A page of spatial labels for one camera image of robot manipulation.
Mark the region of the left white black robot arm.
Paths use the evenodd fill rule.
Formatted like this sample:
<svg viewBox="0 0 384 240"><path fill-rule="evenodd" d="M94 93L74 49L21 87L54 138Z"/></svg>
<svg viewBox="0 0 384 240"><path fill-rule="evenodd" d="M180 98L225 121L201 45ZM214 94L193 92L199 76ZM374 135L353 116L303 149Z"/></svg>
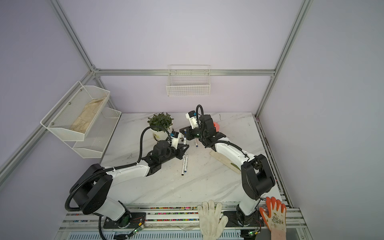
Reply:
<svg viewBox="0 0 384 240"><path fill-rule="evenodd" d="M128 220L131 213L116 198L117 192L128 192L129 181L153 175L162 164L174 158L182 160L188 149L186 144L172 145L168 141L159 141L138 163L110 168L94 164L71 188L65 209L105 216L115 222Z"/></svg>

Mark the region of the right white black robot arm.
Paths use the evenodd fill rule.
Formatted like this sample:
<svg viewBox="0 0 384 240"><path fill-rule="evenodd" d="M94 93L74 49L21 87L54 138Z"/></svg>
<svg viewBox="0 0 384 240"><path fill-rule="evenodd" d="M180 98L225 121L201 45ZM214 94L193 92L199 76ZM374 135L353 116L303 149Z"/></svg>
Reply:
<svg viewBox="0 0 384 240"><path fill-rule="evenodd" d="M248 226L258 215L256 208L262 195L275 185L271 167L264 155L254 155L232 143L227 136L218 132L210 115L199 115L195 111L186 114L190 125L180 129L187 140L199 140L205 148L229 159L230 164L241 171L241 183L245 195L237 206L237 221L241 226Z"/></svg>

